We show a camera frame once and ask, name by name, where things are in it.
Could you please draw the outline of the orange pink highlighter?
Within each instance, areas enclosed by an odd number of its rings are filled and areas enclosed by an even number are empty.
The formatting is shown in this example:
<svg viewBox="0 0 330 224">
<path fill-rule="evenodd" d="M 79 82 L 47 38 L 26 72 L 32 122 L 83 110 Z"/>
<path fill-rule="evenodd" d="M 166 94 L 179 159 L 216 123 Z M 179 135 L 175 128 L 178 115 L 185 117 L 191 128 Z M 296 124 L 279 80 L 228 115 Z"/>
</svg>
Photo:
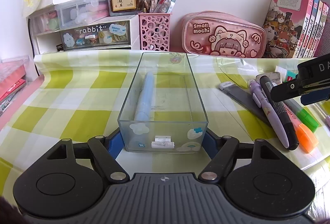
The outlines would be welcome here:
<svg viewBox="0 0 330 224">
<path fill-rule="evenodd" d="M 318 139 L 316 138 L 316 135 L 298 119 L 298 117 L 290 110 L 290 108 L 288 108 L 286 104 L 284 105 L 286 112 L 288 113 L 290 120 L 294 125 L 300 146 L 305 152 L 310 153 L 318 145 Z"/>
</svg>

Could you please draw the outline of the clear upper drawer box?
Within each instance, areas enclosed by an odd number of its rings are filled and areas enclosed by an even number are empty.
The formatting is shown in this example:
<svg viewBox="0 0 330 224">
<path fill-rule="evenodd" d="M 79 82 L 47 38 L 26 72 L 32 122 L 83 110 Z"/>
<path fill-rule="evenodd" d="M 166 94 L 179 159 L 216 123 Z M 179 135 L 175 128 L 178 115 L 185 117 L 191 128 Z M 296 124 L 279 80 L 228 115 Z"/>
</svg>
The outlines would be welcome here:
<svg viewBox="0 0 330 224">
<path fill-rule="evenodd" d="M 108 0 L 74 0 L 55 5 L 61 30 L 85 26 L 109 16 Z"/>
</svg>

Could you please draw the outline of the green highlighter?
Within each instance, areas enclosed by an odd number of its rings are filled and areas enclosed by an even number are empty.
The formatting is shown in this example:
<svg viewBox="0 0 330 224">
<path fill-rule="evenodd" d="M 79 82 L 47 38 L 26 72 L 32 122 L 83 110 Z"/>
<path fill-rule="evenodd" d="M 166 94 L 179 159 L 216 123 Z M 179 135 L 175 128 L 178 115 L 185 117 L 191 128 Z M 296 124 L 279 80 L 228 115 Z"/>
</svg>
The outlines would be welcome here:
<svg viewBox="0 0 330 224">
<path fill-rule="evenodd" d="M 318 122 L 294 99 L 285 100 L 284 103 L 298 117 L 298 119 L 306 125 L 312 132 L 319 127 Z"/>
</svg>

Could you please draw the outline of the clear rabbit drawer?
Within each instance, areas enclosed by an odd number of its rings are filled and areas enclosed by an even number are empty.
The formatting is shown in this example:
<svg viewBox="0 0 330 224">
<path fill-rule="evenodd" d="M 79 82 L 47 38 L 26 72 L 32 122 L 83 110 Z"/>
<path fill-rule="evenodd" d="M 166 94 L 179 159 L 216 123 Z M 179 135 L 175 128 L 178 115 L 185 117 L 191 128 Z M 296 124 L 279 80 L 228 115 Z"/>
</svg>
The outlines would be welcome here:
<svg viewBox="0 0 330 224">
<path fill-rule="evenodd" d="M 130 45 L 129 21 L 106 22 L 60 32 L 64 50 L 119 48 Z"/>
</svg>

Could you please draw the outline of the black pencil lead case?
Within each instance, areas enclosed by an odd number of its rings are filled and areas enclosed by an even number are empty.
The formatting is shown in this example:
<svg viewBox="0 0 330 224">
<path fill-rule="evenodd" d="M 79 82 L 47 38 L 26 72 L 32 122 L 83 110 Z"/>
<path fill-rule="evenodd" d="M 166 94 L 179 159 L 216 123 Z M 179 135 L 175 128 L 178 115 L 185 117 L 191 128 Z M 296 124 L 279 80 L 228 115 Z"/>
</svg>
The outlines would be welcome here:
<svg viewBox="0 0 330 224">
<path fill-rule="evenodd" d="M 231 81 L 225 81 L 218 85 L 218 89 L 231 99 L 235 100 L 242 107 L 250 111 L 265 124 L 270 125 L 263 110 L 257 106 L 252 95 Z"/>
</svg>

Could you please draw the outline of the clear plastic organizer box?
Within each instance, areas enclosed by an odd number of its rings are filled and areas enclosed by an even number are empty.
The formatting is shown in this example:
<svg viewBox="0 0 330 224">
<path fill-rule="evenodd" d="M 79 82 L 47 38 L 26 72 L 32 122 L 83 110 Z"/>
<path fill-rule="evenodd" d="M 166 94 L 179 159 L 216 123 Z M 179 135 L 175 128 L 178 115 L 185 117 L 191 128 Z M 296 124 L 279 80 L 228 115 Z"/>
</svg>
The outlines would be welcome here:
<svg viewBox="0 0 330 224">
<path fill-rule="evenodd" d="M 135 121 L 147 72 L 154 75 L 149 120 Z M 201 149 L 208 123 L 188 55 L 143 53 L 118 117 L 126 150 L 195 153 Z"/>
</svg>

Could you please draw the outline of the thin lilac pen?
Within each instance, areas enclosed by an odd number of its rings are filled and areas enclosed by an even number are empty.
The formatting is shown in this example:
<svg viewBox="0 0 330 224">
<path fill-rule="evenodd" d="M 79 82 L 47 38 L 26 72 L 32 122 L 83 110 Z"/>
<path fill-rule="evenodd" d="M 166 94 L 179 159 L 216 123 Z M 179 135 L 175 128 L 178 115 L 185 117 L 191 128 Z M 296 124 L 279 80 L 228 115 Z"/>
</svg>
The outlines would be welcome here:
<svg viewBox="0 0 330 224">
<path fill-rule="evenodd" d="M 327 115 L 324 118 L 324 123 L 327 125 L 327 127 L 330 129 L 330 116 Z"/>
</svg>

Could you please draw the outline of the purple cartoon pen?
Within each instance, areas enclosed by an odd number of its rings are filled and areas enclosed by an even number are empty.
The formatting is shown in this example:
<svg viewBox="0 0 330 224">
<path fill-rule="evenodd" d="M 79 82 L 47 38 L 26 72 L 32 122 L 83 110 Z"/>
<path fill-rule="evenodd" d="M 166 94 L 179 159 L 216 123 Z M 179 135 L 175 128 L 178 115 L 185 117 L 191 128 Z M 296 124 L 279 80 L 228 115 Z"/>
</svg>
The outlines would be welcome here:
<svg viewBox="0 0 330 224">
<path fill-rule="evenodd" d="M 253 100 L 255 101 L 257 106 L 263 110 L 278 139 L 280 140 L 284 148 L 288 149 L 289 141 L 286 132 L 274 108 L 269 103 L 267 97 L 264 95 L 261 86 L 259 85 L 259 83 L 257 83 L 256 80 L 251 79 L 248 82 L 248 87 L 250 93 L 252 94 Z"/>
</svg>

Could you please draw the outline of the pink box at left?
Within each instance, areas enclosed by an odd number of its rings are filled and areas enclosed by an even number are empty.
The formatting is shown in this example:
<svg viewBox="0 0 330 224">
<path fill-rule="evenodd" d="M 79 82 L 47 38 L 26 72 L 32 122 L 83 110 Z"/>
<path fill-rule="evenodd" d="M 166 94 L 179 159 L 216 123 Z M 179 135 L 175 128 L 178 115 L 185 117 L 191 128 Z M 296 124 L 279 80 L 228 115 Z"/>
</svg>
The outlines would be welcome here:
<svg viewBox="0 0 330 224">
<path fill-rule="evenodd" d="M 25 66 L 28 56 L 1 60 L 1 115 L 12 103 L 17 92 L 26 86 Z"/>
</svg>

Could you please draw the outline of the dirty white eraser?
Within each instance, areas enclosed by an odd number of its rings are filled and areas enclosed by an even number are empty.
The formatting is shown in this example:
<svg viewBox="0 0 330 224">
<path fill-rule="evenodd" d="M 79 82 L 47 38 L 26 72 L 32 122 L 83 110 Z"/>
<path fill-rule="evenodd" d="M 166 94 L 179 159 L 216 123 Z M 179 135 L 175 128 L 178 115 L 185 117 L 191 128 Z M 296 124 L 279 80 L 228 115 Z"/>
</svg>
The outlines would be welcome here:
<svg viewBox="0 0 330 224">
<path fill-rule="evenodd" d="M 279 72 L 270 72 L 270 73 L 262 73 L 256 76 L 256 81 L 259 83 L 259 80 L 262 76 L 267 76 L 273 83 L 276 85 L 282 83 L 281 74 Z"/>
</svg>

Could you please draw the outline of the green checked tablecloth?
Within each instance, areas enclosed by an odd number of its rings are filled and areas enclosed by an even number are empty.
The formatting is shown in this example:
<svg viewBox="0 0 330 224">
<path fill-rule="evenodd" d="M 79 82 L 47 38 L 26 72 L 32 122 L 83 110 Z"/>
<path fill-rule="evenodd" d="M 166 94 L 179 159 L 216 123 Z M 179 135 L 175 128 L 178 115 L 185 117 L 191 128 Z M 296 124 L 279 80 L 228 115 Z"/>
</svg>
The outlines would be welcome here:
<svg viewBox="0 0 330 224">
<path fill-rule="evenodd" d="M 329 128 L 320 109 L 318 145 L 286 150 L 273 129 L 218 89 L 299 60 L 188 55 L 207 129 L 239 140 L 236 165 L 218 184 L 199 181 L 210 162 L 195 153 L 132 152 L 116 161 L 126 183 L 107 184 L 91 164 L 90 138 L 119 128 L 118 117 L 143 53 L 71 51 L 37 55 L 31 83 L 1 128 L 1 223 L 327 223 Z"/>
</svg>

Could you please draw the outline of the pink perforated pen holder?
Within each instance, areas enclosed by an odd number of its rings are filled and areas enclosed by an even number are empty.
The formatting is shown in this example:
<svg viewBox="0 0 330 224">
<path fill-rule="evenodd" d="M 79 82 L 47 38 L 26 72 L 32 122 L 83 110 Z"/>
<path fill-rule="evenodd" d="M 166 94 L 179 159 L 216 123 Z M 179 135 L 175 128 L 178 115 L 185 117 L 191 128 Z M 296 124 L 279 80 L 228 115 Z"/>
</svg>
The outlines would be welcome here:
<svg viewBox="0 0 330 224">
<path fill-rule="evenodd" d="M 140 49 L 170 50 L 170 13 L 140 13 Z"/>
</svg>

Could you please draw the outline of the black marker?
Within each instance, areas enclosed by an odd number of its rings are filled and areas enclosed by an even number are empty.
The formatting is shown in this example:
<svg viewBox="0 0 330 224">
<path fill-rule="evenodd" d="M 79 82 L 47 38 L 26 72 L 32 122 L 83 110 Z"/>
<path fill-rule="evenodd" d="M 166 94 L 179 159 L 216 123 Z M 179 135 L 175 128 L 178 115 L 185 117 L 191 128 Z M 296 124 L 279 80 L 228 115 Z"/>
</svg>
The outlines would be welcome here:
<svg viewBox="0 0 330 224">
<path fill-rule="evenodd" d="M 267 96 L 267 99 L 275 113 L 280 120 L 280 127 L 285 131 L 286 140 L 288 141 L 288 146 L 284 145 L 284 148 L 293 151 L 299 146 L 299 141 L 296 136 L 294 126 L 289 118 L 288 113 L 284 107 L 283 102 L 275 102 L 271 98 L 271 90 L 273 89 L 273 83 L 270 78 L 266 75 L 263 75 L 259 79 L 260 85 Z"/>
</svg>

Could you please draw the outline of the light blue pen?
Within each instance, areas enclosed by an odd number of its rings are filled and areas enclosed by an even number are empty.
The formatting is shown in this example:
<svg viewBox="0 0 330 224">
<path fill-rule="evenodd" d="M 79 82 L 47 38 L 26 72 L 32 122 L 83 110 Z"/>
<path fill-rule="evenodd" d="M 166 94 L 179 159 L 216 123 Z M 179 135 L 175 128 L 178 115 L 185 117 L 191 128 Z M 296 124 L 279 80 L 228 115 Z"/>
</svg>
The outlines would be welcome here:
<svg viewBox="0 0 330 224">
<path fill-rule="evenodd" d="M 152 107 L 154 89 L 154 75 L 152 72 L 147 72 L 144 77 L 143 87 L 139 95 L 137 108 L 135 110 L 135 121 L 148 121 Z"/>
</svg>

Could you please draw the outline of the white drawer organizer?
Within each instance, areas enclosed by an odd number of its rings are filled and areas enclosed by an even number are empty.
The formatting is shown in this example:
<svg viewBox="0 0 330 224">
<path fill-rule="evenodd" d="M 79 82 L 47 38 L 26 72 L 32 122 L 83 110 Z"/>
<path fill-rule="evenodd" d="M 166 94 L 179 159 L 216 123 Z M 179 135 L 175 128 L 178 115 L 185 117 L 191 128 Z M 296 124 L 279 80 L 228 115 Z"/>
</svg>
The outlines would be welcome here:
<svg viewBox="0 0 330 224">
<path fill-rule="evenodd" d="M 130 45 L 126 47 L 115 48 L 88 48 L 76 50 L 98 50 L 98 49 L 140 49 L 140 31 L 139 17 L 136 14 L 125 16 L 109 16 L 92 22 L 88 25 L 102 24 L 106 22 L 129 21 L 129 37 Z M 64 31 L 59 28 L 58 15 L 55 5 L 34 12 L 30 16 L 30 31 L 32 36 L 32 44 L 37 54 L 56 53 L 65 51 L 62 46 L 60 32 Z"/>
</svg>

